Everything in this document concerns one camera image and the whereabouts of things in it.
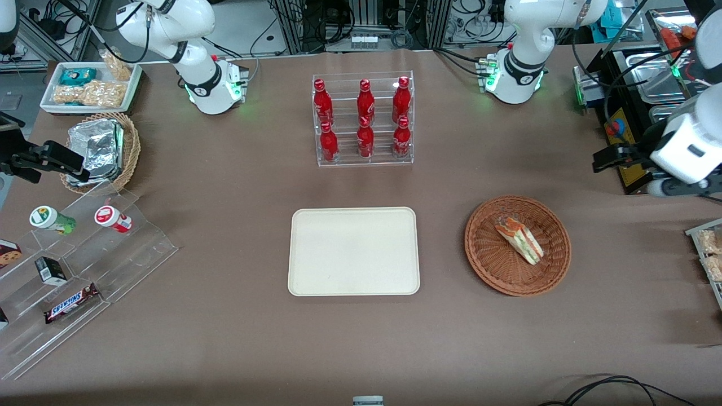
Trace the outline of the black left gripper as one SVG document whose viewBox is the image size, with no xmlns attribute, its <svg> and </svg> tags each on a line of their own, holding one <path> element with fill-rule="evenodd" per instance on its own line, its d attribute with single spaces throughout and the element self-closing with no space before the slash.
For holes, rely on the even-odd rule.
<svg viewBox="0 0 722 406">
<path fill-rule="evenodd" d="M 651 159 L 654 149 L 655 144 L 645 143 L 609 145 L 604 149 L 604 153 L 593 154 L 592 170 L 594 173 L 600 173 L 617 166 L 626 169 L 632 165 L 641 165 L 644 170 L 655 170 L 658 165 Z"/>
</svg>

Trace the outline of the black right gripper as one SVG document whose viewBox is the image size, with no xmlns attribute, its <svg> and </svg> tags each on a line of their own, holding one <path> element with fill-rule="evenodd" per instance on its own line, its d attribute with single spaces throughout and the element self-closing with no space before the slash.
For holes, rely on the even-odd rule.
<svg viewBox="0 0 722 406">
<path fill-rule="evenodd" d="M 29 183 L 39 183 L 41 160 L 36 145 L 7 146 L 1 148 L 1 171 L 8 176 L 15 176 Z M 83 166 L 83 156 L 55 142 L 46 141 L 42 147 L 42 157 L 49 164 L 64 172 L 61 177 L 69 184 L 88 184 L 90 172 Z"/>
</svg>

